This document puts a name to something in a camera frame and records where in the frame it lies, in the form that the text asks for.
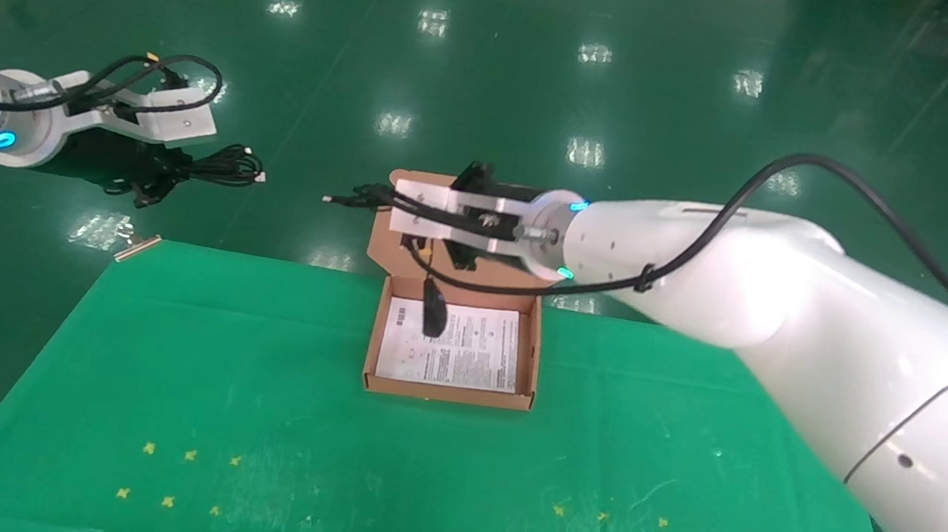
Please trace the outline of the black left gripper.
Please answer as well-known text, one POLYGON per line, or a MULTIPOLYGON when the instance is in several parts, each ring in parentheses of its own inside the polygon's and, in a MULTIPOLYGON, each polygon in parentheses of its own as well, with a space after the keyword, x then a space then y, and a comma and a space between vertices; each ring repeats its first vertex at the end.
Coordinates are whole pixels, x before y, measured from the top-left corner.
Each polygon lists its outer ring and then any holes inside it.
POLYGON ((93 185, 147 188, 177 178, 191 161, 183 150, 91 128, 68 134, 54 156, 33 171, 76 177, 93 185))

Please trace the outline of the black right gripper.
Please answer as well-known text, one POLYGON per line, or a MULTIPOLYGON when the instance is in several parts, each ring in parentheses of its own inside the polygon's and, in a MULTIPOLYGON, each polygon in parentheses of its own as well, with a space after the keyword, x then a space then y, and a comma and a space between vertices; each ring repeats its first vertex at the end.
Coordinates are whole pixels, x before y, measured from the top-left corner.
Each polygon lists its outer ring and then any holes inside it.
MULTIPOLYGON (((452 188, 481 191, 482 195, 494 196, 497 199, 518 202, 533 202, 545 193, 545 189, 529 186, 495 183, 495 167, 488 163, 471 162, 458 176, 452 180, 452 188)), ((451 267, 457 270, 476 271, 478 252, 468 245, 445 243, 445 251, 450 259, 451 267)))

